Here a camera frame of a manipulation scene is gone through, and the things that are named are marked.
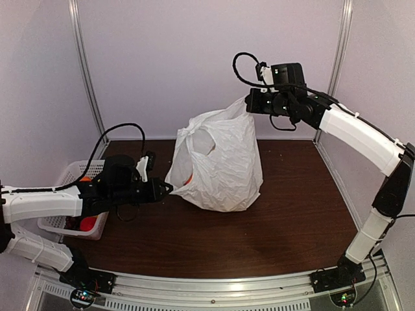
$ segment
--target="robotic arm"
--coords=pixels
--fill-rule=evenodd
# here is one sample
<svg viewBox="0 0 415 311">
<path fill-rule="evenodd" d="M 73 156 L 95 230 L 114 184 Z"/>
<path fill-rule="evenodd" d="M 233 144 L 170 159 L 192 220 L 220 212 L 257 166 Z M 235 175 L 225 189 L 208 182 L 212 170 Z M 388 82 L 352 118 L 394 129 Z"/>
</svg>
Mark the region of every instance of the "robotic arm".
<svg viewBox="0 0 415 311">
<path fill-rule="evenodd" d="M 69 187 L 17 189 L 1 186 L 0 253 L 23 256 L 54 268 L 60 280 L 75 288 L 110 294 L 115 275 L 91 270 L 82 254 L 64 244 L 48 241 L 15 223 L 46 216 L 95 216 L 124 204 L 138 205 L 162 200 L 173 187 L 160 178 L 148 177 L 155 155 L 147 152 L 136 163 L 127 155 L 108 157 L 103 170 L 91 181 Z M 86 292 L 84 298 L 91 298 Z"/>
<path fill-rule="evenodd" d="M 236 70 L 237 57 L 233 68 L 240 80 L 247 83 Z M 270 118 L 286 116 L 294 126 L 300 121 L 305 122 L 344 141 L 386 176 L 367 221 L 338 260 L 338 267 L 311 275 L 315 292 L 363 281 L 361 262 L 382 241 L 402 211 L 414 166 L 415 147 L 392 139 L 329 95 L 309 89 L 299 63 L 267 67 L 266 63 L 257 61 L 256 71 L 264 85 L 250 90 L 245 98 L 247 112 L 267 114 Z"/>
</svg>

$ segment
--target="brown tabletop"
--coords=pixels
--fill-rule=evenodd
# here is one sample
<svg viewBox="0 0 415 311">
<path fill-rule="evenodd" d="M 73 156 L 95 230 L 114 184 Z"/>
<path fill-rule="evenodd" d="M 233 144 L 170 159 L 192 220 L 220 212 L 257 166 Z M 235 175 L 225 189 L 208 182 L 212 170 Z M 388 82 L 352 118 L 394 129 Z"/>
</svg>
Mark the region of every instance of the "brown tabletop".
<svg viewBox="0 0 415 311">
<path fill-rule="evenodd" d="M 334 266 L 356 231 L 311 141 L 259 141 L 264 183 L 244 212 L 204 211 L 178 196 L 142 205 L 121 222 L 110 212 L 100 241 L 65 238 L 93 268 L 158 277 L 234 278 Z M 139 156 L 139 142 L 114 141 L 105 156 Z M 174 141 L 148 141 L 152 176 L 164 177 Z M 134 211 L 122 209 L 127 218 Z"/>
</svg>

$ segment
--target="metal pole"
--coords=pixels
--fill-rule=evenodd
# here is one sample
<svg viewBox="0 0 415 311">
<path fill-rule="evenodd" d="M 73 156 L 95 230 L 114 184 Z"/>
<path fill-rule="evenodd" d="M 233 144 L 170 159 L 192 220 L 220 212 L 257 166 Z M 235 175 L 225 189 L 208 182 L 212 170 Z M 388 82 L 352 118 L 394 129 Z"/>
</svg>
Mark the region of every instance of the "metal pole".
<svg viewBox="0 0 415 311">
<path fill-rule="evenodd" d="M 340 22 L 340 31 L 338 34 L 335 61 L 333 63 L 333 69 L 331 71 L 329 88 L 327 90 L 327 94 L 330 96 L 334 96 L 337 90 L 338 81 L 340 78 L 340 70 L 342 69 L 344 56 L 346 55 L 346 47 L 349 41 L 352 15 L 353 15 L 353 0 L 344 0 L 342 21 Z M 321 134 L 322 134 L 322 131 L 317 130 L 316 135 L 314 137 L 315 144 L 318 144 L 320 142 Z"/>
<path fill-rule="evenodd" d="M 82 30 L 80 26 L 77 0 L 69 0 L 69 15 L 71 17 L 73 34 L 75 36 L 75 45 L 77 46 L 80 70 L 82 73 L 82 79 L 84 81 L 89 106 L 92 111 L 92 117 L 95 121 L 95 125 L 98 129 L 99 135 L 102 135 L 105 132 L 105 127 L 102 121 L 101 113 L 99 112 L 97 98 L 95 96 L 95 92 L 93 89 L 91 73 L 89 71 L 88 61 L 86 58 L 84 39 L 82 37 Z M 108 137 L 105 136 L 102 141 L 104 144 L 108 144 Z"/>
</svg>

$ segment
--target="orange object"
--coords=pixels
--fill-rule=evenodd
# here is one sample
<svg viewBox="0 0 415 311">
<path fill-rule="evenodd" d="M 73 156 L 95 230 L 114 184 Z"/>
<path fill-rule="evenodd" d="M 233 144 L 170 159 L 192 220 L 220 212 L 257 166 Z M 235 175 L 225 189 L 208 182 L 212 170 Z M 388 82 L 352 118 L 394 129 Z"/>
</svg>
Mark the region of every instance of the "orange object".
<svg viewBox="0 0 415 311">
<path fill-rule="evenodd" d="M 190 183 L 193 179 L 193 174 L 190 175 L 190 178 L 184 183 L 184 186 L 186 186 L 188 183 Z"/>
<path fill-rule="evenodd" d="M 95 225 L 95 222 L 97 222 L 97 217 L 85 217 L 81 220 L 79 229 L 81 231 L 91 231 L 93 229 L 93 226 Z"/>
</svg>

